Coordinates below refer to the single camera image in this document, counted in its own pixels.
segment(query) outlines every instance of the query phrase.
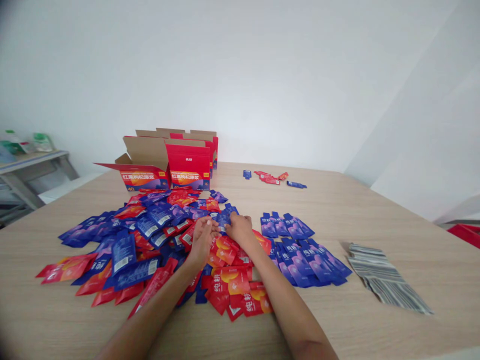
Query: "person's arm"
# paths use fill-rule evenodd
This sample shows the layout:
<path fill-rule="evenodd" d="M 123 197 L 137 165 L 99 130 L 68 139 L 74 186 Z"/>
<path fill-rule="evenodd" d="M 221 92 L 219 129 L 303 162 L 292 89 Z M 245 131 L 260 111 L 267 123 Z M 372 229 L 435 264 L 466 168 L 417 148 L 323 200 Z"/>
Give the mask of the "person's arm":
<path fill-rule="evenodd" d="M 193 232 L 191 251 L 183 265 L 165 285 L 110 339 L 97 355 L 97 360 L 146 359 L 165 321 L 190 285 L 207 263 L 218 223 L 211 217 L 198 219 Z"/>
<path fill-rule="evenodd" d="M 255 238 L 250 216 L 232 213 L 230 219 L 231 225 L 226 226 L 226 232 L 248 254 L 260 273 L 293 357 L 297 360 L 337 360 L 337 354 L 308 306 Z"/>

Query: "person's hand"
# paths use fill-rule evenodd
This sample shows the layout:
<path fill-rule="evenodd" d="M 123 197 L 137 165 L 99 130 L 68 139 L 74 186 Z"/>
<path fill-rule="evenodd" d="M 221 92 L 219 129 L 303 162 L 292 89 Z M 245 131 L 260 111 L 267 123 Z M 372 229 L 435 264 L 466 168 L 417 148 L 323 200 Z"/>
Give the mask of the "person's hand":
<path fill-rule="evenodd" d="M 199 218 L 193 226 L 195 229 L 193 230 L 191 250 L 185 262 L 192 264 L 200 271 L 207 264 L 212 241 L 220 236 L 219 223 L 212 220 L 210 216 L 205 216 Z"/>
<path fill-rule="evenodd" d="M 227 235 L 235 240 L 250 257 L 253 252 L 263 252 L 259 241 L 252 232 L 250 216 L 237 215 L 236 212 L 232 212 L 230 222 L 231 225 L 225 225 Z"/>

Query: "person's forearm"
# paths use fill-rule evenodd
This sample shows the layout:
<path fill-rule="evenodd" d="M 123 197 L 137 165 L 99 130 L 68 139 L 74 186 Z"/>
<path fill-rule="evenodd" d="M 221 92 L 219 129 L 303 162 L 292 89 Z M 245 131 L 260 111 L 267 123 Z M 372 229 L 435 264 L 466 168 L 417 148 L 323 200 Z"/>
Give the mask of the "person's forearm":
<path fill-rule="evenodd" d="M 262 249 L 246 249 L 265 285 L 271 306 L 293 356 L 338 359 L 314 315 L 298 292 Z"/>
<path fill-rule="evenodd" d="M 123 324 L 96 359 L 145 359 L 163 324 L 199 271 L 187 259 L 150 301 Z"/>

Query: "silver striped packet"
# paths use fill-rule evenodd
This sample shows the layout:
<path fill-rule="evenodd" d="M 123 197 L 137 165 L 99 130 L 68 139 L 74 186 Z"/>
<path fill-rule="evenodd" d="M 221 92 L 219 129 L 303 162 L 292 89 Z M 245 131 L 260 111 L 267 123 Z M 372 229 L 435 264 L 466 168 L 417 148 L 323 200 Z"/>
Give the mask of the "silver striped packet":
<path fill-rule="evenodd" d="M 362 278 L 365 287 L 384 304 L 432 315 L 433 310 L 404 280 L 382 250 L 350 244 L 348 258 L 353 270 Z"/>

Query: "wooden table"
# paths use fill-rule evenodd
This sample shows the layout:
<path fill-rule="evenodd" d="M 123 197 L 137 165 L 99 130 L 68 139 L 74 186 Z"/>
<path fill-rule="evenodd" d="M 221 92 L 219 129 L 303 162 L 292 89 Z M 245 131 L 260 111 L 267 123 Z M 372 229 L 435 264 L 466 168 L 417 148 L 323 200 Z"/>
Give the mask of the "wooden table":
<path fill-rule="evenodd" d="M 245 180 L 244 169 L 284 171 L 307 189 Z M 341 359 L 418 359 L 480 345 L 480 251 L 338 172 L 219 163 L 211 181 L 260 229 L 263 212 L 290 212 L 317 242 L 345 260 L 349 242 L 380 248 L 435 311 L 427 316 L 380 303 L 356 274 L 335 287 L 297 289 Z M 57 236 L 131 196 L 108 172 L 0 231 L 3 335 L 21 359 L 91 359 L 126 320 L 136 300 L 90 308 L 69 282 L 40 285 L 34 276 L 73 249 Z M 191 299 L 174 311 L 154 359 L 288 359 L 273 315 L 231 323 Z"/>

